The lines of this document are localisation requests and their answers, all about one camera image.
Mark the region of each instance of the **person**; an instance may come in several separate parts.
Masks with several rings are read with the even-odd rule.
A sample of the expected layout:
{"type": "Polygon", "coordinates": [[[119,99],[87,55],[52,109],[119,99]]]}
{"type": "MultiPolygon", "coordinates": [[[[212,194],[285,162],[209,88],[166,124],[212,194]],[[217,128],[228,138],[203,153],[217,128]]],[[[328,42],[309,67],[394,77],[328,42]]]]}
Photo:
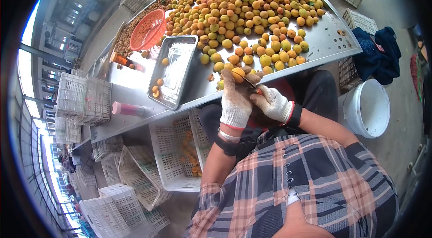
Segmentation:
{"type": "MultiPolygon", "coordinates": [[[[262,72],[243,69],[252,84],[260,82],[262,72]]],[[[221,106],[200,113],[213,145],[185,237],[382,237],[389,230],[399,209],[396,187],[336,122],[329,72],[286,80],[280,90],[288,98],[270,84],[248,95],[229,70],[221,73],[221,106]],[[254,108],[280,125],[255,138],[254,108]]]]}

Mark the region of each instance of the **stainless steel table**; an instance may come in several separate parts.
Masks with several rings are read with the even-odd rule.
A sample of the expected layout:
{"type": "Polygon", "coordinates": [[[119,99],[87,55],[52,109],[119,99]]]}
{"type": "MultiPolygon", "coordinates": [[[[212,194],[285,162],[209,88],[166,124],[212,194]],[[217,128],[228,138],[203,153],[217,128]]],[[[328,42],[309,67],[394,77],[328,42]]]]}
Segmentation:
{"type": "MultiPolygon", "coordinates": [[[[302,53],[301,55],[303,55],[308,62],[268,74],[264,76],[261,81],[262,83],[334,62],[362,51],[357,39],[335,8],[327,0],[321,1],[323,1],[324,8],[327,10],[326,14],[320,18],[317,24],[311,27],[302,27],[302,29],[306,31],[305,41],[309,43],[309,52],[302,53]],[[340,35],[338,30],[344,31],[345,35],[340,35]]],[[[288,29],[299,29],[295,23],[295,18],[290,19],[288,29]]],[[[257,43],[259,36],[252,33],[249,36],[242,35],[241,38],[241,40],[246,40],[251,46],[257,43]]],[[[107,55],[110,46],[111,44],[105,48],[104,53],[102,53],[100,57],[107,55]]],[[[217,50],[219,54],[222,55],[223,60],[227,62],[227,58],[234,54],[234,49],[237,47],[238,45],[235,44],[231,49],[224,49],[219,45],[217,50]]],[[[147,96],[147,90],[150,85],[149,81],[155,65],[156,56],[157,55],[152,55],[150,59],[145,59],[141,57],[139,52],[134,52],[131,55],[130,59],[133,60],[134,63],[142,65],[143,71],[132,70],[126,67],[120,70],[116,68],[117,64],[113,63],[111,65],[109,73],[106,74],[107,80],[113,83],[111,101],[145,106],[146,113],[143,117],[111,115],[111,120],[109,122],[90,128],[92,143],[127,132],[176,112],[198,107],[222,97],[222,91],[217,92],[216,90],[219,74],[214,74],[214,81],[207,81],[208,75],[213,73],[213,63],[202,65],[200,63],[201,52],[198,52],[187,77],[187,84],[182,96],[181,106],[176,111],[170,111],[162,105],[150,100],[147,96]]],[[[254,56],[254,63],[250,66],[255,70],[262,70],[257,56],[254,56]]]]}

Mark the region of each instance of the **leg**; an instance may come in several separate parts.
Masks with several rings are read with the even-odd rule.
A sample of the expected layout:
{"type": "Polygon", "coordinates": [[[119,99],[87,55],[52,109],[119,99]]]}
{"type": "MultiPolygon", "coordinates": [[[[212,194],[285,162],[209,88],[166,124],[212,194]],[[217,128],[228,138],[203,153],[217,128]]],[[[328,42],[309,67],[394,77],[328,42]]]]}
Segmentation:
{"type": "Polygon", "coordinates": [[[318,70],[314,73],[302,104],[311,112],[338,121],[338,92],[330,72],[318,70]]]}

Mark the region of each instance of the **black pants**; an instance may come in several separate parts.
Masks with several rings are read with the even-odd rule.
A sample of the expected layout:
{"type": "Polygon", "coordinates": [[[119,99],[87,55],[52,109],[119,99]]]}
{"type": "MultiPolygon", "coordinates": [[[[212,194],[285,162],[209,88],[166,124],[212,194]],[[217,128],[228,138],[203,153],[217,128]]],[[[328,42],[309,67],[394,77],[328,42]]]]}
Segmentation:
{"type": "MultiPolygon", "coordinates": [[[[287,81],[293,88],[296,103],[313,113],[338,121],[338,93],[336,83],[330,72],[318,70],[303,78],[288,77],[287,81]]],[[[210,104],[201,109],[201,126],[210,143],[214,143],[216,138],[219,138],[218,128],[221,116],[222,106],[220,105],[210,104]]],[[[261,132],[260,129],[246,127],[241,137],[251,136],[256,139],[261,132]]],[[[305,132],[296,128],[289,129],[286,133],[302,134],[305,132]]]]}

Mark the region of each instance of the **hand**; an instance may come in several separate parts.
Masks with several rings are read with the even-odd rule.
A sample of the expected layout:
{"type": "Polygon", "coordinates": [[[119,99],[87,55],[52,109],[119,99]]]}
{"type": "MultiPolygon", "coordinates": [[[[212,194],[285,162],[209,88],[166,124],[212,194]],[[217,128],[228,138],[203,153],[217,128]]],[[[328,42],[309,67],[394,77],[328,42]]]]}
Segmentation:
{"type": "Polygon", "coordinates": [[[278,90],[268,88],[265,85],[258,85],[263,95],[251,94],[251,101],[258,106],[262,112],[269,118],[277,120],[284,124],[288,123],[293,114],[294,101],[288,101],[286,97],[281,95],[278,90]]]}
{"type": "MultiPolygon", "coordinates": [[[[250,74],[250,67],[246,66],[242,69],[246,73],[245,78],[252,84],[257,84],[261,81],[263,77],[262,72],[250,74]]],[[[232,129],[243,130],[246,127],[249,116],[251,115],[252,103],[249,101],[247,96],[244,96],[235,89],[235,80],[229,69],[223,69],[221,74],[223,75],[224,89],[220,122],[232,129]]]]}

